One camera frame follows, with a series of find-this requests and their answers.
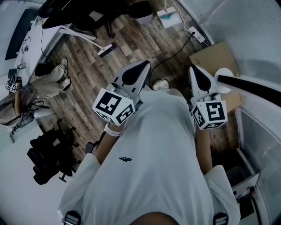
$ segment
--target extension cord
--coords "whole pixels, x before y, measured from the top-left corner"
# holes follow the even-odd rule
[[[200,43],[203,43],[205,41],[205,38],[203,37],[203,35],[201,33],[199,33],[199,31],[195,28],[195,27],[191,27],[188,29],[189,33],[191,34],[192,32],[195,32],[195,34],[193,34],[192,36],[199,41]]]

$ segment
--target wooden floor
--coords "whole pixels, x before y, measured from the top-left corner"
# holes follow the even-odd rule
[[[164,1],[149,2],[154,12],[163,9],[161,2]],[[179,7],[187,20],[186,27],[195,26],[186,11]],[[108,38],[104,27],[97,31],[97,43],[105,46],[114,42],[118,46],[103,58],[97,55],[98,49],[94,45],[79,37],[68,35],[63,37],[50,56],[58,62],[63,57],[67,58],[68,76],[71,77],[72,84],[66,93],[49,100],[55,115],[40,121],[46,130],[57,128],[56,122],[59,118],[62,118],[65,127],[76,127],[76,141],[80,147],[74,149],[74,154],[78,160],[84,158],[86,143],[97,141],[105,125],[92,110],[99,90],[112,82],[114,75],[123,66],[139,60],[148,60],[154,67],[179,51],[187,41],[182,26],[164,29],[156,15],[153,22],[146,27],[127,15],[120,16],[112,26],[116,34],[115,39]],[[188,57],[204,47],[196,40],[189,42],[176,57],[157,67],[151,80],[165,78],[170,82],[170,87],[184,90],[188,83]],[[235,149],[237,145],[236,119],[232,114],[226,127],[212,131],[212,149],[220,152]]]

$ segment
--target white wristband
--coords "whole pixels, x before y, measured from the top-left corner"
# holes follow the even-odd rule
[[[109,123],[107,123],[104,127],[104,131],[106,133],[108,133],[110,136],[113,136],[113,137],[119,137],[121,134],[122,134],[122,131],[120,132],[117,132],[117,131],[113,131],[112,129],[109,128]]]

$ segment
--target person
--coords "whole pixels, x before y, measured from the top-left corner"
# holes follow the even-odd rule
[[[106,133],[86,154],[62,196],[62,223],[75,211],[83,225],[237,225],[238,203],[224,168],[213,168],[209,131],[195,135],[181,93],[141,91],[140,98],[124,126],[109,125],[122,135]]]
[[[23,114],[30,112],[37,100],[48,99],[66,92],[71,81],[67,76],[67,59],[63,58],[50,74],[44,75],[22,87],[20,77],[16,79],[17,90],[0,101],[0,124],[12,131],[22,124]]]

